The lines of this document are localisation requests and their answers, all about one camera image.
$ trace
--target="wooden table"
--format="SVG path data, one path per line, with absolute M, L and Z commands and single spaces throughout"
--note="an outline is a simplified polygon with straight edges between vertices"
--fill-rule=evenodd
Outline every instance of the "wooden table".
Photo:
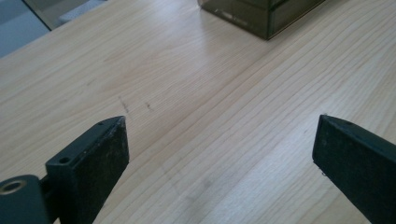
M 96 223 L 369 223 L 311 153 L 324 113 L 396 142 L 395 24 L 393 0 L 329 0 L 266 42 L 194 0 L 110 0 L 0 61 L 0 179 L 123 115 Z

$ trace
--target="light wood surface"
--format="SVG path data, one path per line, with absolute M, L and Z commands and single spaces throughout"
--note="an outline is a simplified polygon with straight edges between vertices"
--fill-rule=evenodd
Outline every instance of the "light wood surface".
M 124 115 L 95 223 L 369 223 L 312 162 L 320 114 L 396 142 L 396 2 L 328 0 L 271 41 L 194 0 L 110 0 L 0 60 L 0 179 Z

